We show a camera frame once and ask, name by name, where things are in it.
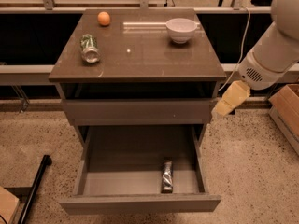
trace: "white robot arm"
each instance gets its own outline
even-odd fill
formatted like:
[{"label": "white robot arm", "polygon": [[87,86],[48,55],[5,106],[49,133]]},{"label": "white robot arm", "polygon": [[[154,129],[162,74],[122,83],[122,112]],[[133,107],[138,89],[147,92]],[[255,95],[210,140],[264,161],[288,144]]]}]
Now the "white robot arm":
[{"label": "white robot arm", "polygon": [[273,23],[240,63],[242,81],[235,81],[214,108],[225,116],[250,96],[277,82],[299,61],[299,0],[273,0]]}]

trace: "bowl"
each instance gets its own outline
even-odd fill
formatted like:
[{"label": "bowl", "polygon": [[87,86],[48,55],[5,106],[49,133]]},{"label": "bowl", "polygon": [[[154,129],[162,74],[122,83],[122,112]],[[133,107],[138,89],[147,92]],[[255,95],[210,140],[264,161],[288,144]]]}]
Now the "bowl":
[{"label": "bowl", "polygon": [[197,28],[197,24],[190,19],[171,19],[166,23],[170,38],[178,44],[184,44],[190,40]]}]

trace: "cabinet top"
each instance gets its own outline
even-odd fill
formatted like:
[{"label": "cabinet top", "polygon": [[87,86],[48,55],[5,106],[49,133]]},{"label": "cabinet top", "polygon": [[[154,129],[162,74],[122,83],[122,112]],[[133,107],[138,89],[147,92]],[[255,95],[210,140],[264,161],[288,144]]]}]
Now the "cabinet top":
[{"label": "cabinet top", "polygon": [[[100,26],[105,11],[111,24]],[[173,18],[197,22],[195,36],[175,44],[165,23]],[[96,37],[100,62],[86,63],[80,39]],[[51,82],[216,81],[225,74],[193,9],[91,9],[86,10],[55,64]]]}]

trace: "can in drawer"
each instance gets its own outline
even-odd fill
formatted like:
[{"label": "can in drawer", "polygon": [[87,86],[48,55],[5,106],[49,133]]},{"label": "can in drawer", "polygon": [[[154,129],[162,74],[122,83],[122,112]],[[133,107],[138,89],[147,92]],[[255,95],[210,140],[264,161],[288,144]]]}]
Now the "can in drawer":
[{"label": "can in drawer", "polygon": [[80,40],[82,59],[88,63],[100,61],[100,53],[97,48],[96,38],[90,34],[83,35]]},{"label": "can in drawer", "polygon": [[172,193],[173,191],[173,164],[170,160],[164,161],[162,174],[162,193]]}]

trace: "terrazzo floor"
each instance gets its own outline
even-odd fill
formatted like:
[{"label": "terrazzo floor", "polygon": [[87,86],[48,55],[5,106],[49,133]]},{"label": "terrazzo floor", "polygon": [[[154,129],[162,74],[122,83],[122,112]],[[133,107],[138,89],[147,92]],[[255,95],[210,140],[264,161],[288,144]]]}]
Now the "terrazzo floor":
[{"label": "terrazzo floor", "polygon": [[0,186],[31,186],[43,155],[52,158],[29,224],[299,223],[299,157],[268,109],[237,109],[208,125],[203,171],[209,192],[221,196],[214,212],[69,216],[58,201],[72,194],[82,147],[59,106],[47,107],[18,113],[0,101]]}]

